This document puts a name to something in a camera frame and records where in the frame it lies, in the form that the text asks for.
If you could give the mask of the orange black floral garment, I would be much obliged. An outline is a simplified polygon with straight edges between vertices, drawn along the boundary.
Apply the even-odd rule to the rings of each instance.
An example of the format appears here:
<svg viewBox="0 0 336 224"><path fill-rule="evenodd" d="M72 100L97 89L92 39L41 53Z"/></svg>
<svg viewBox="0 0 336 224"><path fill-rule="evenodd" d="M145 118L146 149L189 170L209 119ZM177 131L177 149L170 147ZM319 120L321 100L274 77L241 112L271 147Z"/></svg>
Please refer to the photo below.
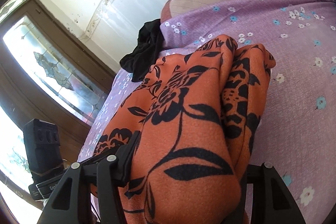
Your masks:
<svg viewBox="0 0 336 224"><path fill-rule="evenodd" d="M220 35L151 67L94 150L139 133L120 189L128 223L220 223L237 208L275 64L264 45Z"/></svg>

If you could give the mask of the brown wooden door with glass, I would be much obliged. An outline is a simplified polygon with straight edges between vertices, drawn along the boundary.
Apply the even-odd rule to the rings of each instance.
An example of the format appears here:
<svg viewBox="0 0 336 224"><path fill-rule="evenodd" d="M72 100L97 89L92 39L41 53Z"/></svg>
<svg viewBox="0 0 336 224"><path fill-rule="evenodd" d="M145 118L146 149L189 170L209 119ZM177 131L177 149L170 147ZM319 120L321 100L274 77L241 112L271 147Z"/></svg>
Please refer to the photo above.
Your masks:
<svg viewBox="0 0 336 224"><path fill-rule="evenodd" d="M1 193L20 223L41 214L29 195L23 126L35 118L56 124L63 162L74 162L114 76L40 0L1 6Z"/></svg>

